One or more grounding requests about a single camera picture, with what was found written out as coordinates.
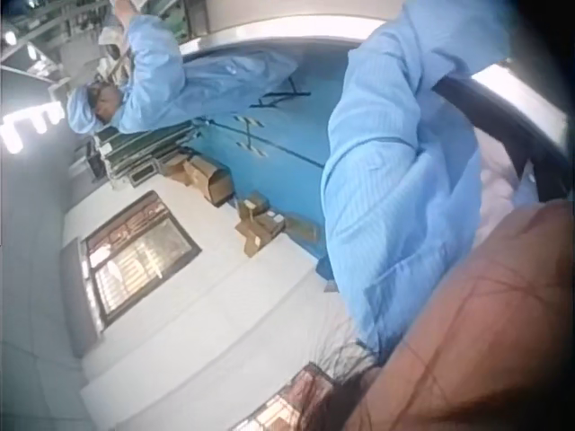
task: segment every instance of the tiled floor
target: tiled floor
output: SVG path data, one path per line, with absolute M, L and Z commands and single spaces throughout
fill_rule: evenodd
M 309 45 L 303 64 L 293 75 L 300 92 L 279 107 L 250 108 L 242 115 L 261 125 L 246 126 L 234 116 L 212 118 L 214 125 L 190 146 L 230 168 L 238 196 L 258 190 L 282 212 L 296 213 L 323 226 L 320 202 L 322 170 L 329 155 L 328 119 L 341 96 L 348 47 Z M 301 245 L 320 259 L 325 243 Z

